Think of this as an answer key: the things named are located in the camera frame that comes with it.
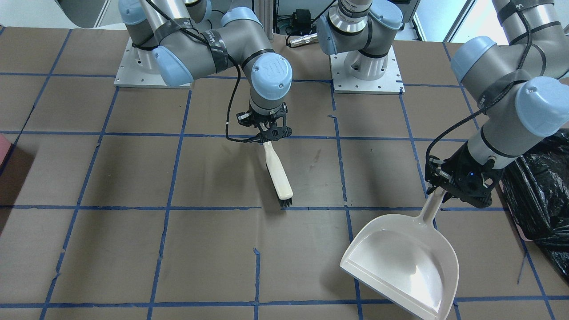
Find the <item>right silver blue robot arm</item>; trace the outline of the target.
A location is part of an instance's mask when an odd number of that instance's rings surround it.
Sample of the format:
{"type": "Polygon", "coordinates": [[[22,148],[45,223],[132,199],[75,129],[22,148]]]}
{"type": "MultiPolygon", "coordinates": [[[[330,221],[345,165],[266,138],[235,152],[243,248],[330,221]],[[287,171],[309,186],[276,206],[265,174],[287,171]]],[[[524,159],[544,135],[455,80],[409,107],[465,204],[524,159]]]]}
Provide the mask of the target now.
{"type": "Polygon", "coordinates": [[[238,113],[242,126],[254,126],[248,142],[290,136],[285,97],[293,68],[276,53],[262,23],[248,5],[231,4],[220,27],[198,31],[211,15],[209,0],[120,0],[118,9],[132,48],[150,57],[149,69],[166,85],[178,87],[235,68],[250,85],[248,110],[238,113]]]}

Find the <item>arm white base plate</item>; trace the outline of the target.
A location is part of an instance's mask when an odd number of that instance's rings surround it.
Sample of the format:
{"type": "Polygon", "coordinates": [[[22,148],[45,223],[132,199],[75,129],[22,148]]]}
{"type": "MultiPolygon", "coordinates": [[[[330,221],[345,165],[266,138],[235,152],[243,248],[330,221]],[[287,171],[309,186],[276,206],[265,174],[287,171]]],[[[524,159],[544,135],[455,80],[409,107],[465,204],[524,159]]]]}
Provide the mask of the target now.
{"type": "Polygon", "coordinates": [[[151,55],[151,51],[134,48],[130,38],[116,72],[114,85],[123,88],[192,88],[192,83],[168,86],[160,75],[157,62],[151,55]]]}
{"type": "Polygon", "coordinates": [[[393,47],[379,59],[361,52],[344,52],[330,56],[335,93],[383,94],[405,93],[404,82],[393,47]]]}

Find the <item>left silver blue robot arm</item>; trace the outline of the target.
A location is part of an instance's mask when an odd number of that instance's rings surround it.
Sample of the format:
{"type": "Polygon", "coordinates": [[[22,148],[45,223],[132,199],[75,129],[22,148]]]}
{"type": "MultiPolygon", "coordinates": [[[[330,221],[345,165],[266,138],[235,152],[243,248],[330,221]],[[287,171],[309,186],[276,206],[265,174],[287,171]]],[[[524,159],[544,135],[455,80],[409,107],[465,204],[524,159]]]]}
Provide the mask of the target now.
{"type": "Polygon", "coordinates": [[[553,0],[495,0],[508,45],[478,36],[461,46],[451,68],[488,116],[452,156],[425,152],[427,194],[439,203],[458,198],[476,208],[492,204],[504,169],[568,122],[568,36],[553,0]]]}

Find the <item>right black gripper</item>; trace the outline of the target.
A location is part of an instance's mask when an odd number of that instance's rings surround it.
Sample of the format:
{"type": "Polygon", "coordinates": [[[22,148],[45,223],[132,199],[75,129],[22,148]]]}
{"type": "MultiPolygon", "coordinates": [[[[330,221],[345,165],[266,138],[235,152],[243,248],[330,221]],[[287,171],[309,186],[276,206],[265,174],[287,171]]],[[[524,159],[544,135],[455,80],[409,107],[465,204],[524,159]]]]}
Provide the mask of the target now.
{"type": "Polygon", "coordinates": [[[291,136],[292,129],[287,126],[286,113],[288,112],[286,103],[282,103],[274,113],[261,115],[252,109],[247,112],[236,114],[238,123],[242,126],[254,126],[260,133],[256,136],[240,140],[244,143],[270,142],[291,136]]]}

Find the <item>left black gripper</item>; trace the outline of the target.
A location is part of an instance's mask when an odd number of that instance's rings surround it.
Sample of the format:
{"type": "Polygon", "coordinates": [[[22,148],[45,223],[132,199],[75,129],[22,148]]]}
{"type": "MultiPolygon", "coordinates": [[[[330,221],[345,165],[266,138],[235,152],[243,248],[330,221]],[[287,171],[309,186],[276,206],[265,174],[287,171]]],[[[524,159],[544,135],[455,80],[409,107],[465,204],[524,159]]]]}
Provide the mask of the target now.
{"type": "Polygon", "coordinates": [[[425,152],[425,181],[428,196],[447,194],[443,202],[458,198],[476,208],[486,208],[492,204],[491,192],[503,177],[504,169],[494,169],[495,160],[479,164],[463,145],[450,158],[440,160],[430,154],[433,144],[425,152]]]}

